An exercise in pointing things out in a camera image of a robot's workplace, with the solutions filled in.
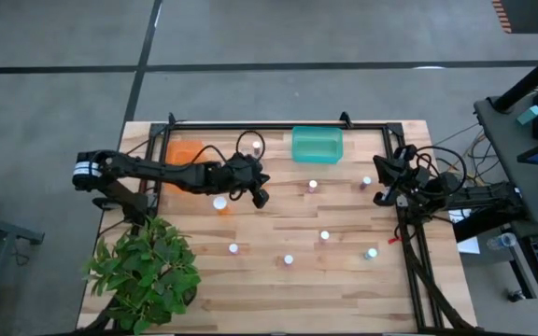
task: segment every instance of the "small white object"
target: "small white object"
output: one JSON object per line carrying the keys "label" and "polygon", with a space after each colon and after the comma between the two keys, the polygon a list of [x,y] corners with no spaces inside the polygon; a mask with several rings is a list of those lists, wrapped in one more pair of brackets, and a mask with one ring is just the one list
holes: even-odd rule
{"label": "small white object", "polygon": [[261,143],[259,141],[255,141],[252,143],[252,150],[254,151],[255,156],[261,155]]}
{"label": "small white object", "polygon": [[225,200],[225,197],[219,196],[213,200],[213,207],[216,210],[223,210],[226,206],[228,206],[228,202]]}
{"label": "small white object", "polygon": [[310,180],[310,182],[308,182],[308,192],[315,192],[318,185],[319,183],[317,183],[317,181]]}
{"label": "small white object", "polygon": [[231,252],[232,254],[236,254],[236,253],[238,253],[238,244],[230,244],[230,247],[229,247],[229,248],[230,248],[230,252]]}
{"label": "small white object", "polygon": [[369,176],[363,177],[362,183],[361,183],[361,190],[364,190],[370,184],[371,184],[371,177]]}
{"label": "small white object", "polygon": [[284,257],[284,262],[286,263],[286,265],[291,265],[294,262],[294,257],[291,255],[287,255],[286,257]]}
{"label": "small white object", "polygon": [[367,260],[373,259],[377,256],[376,248],[369,248],[368,251],[364,254],[364,258]]}

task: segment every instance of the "dark desk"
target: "dark desk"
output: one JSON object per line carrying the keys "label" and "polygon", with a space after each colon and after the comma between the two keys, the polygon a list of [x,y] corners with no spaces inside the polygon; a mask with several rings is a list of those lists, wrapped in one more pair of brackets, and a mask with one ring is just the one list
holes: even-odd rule
{"label": "dark desk", "polygon": [[527,239],[538,235],[538,165],[517,161],[519,154],[538,146],[538,140],[531,136],[531,126],[522,126],[516,121],[520,113],[532,106],[532,99],[533,95],[530,95],[519,101],[509,115],[496,112],[489,100],[476,102],[474,109],[504,171],[520,190],[527,208],[529,221],[513,222],[512,231],[519,238],[520,247],[538,284],[538,265]]}

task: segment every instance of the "metal pole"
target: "metal pole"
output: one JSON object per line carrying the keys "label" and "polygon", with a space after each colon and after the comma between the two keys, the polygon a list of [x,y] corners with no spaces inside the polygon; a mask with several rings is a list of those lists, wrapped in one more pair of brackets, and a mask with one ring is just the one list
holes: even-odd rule
{"label": "metal pole", "polygon": [[493,102],[493,108],[504,114],[509,114],[508,108],[538,87],[538,65],[524,76],[512,89]]}

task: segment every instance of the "wooden tabletop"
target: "wooden tabletop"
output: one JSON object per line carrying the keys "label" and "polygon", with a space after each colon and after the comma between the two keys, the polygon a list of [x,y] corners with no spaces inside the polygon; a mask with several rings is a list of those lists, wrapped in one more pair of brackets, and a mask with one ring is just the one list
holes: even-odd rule
{"label": "wooden tabletop", "polygon": [[[431,143],[425,121],[400,122],[407,144]],[[149,125],[128,122],[120,151],[146,140]],[[240,133],[172,131],[169,150],[180,144],[212,144],[229,158]],[[375,154],[385,155],[381,132],[344,131],[344,156],[335,165],[292,161],[291,131],[260,133],[266,142],[263,172],[271,176],[265,184],[271,199],[263,209],[256,209],[246,193],[240,201],[229,201],[227,215],[218,215],[212,206],[214,196],[164,186],[159,215],[191,236],[188,240],[202,282],[185,315],[174,315],[170,324],[149,332],[416,331],[402,246],[388,244],[397,225],[395,209],[373,204],[374,194],[383,189],[372,162]],[[246,135],[241,151],[251,151],[255,140],[254,135]],[[142,147],[132,155],[144,157],[144,152]],[[205,158],[219,160],[213,151],[206,151]],[[374,183],[360,190],[366,175]],[[306,191],[311,179],[319,182],[314,193]],[[137,180],[126,178],[122,183],[137,190]],[[101,230],[120,219],[119,211],[106,213]],[[107,232],[106,241],[113,244],[127,227]],[[323,230],[331,234],[327,242],[319,240]],[[435,220],[425,226],[425,232],[437,285],[462,317],[475,325],[451,226]],[[239,254],[228,251],[232,243],[239,245]],[[379,255],[366,260],[362,255],[371,247]],[[289,266],[283,262],[285,255],[294,257]],[[99,298],[90,292],[88,285],[79,327],[93,321],[111,298],[111,293]],[[424,288],[421,297],[430,316]]]}

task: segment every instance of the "gray floor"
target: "gray floor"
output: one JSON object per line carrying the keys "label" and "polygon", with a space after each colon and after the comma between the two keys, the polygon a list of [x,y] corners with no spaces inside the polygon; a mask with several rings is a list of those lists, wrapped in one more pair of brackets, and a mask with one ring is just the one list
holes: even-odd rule
{"label": "gray floor", "polygon": [[[152,0],[0,0],[0,66],[136,64]],[[165,0],[149,63],[538,59],[488,0]],[[425,119],[433,140],[528,68],[148,74],[134,119]],[[69,331],[100,213],[70,179],[79,150],[114,148],[134,76],[0,75],[0,218],[46,232],[9,263],[0,335]],[[473,129],[446,145],[465,149]],[[503,172],[487,174],[489,180]],[[481,327],[538,334],[538,300],[509,304],[508,265],[465,268]]]}

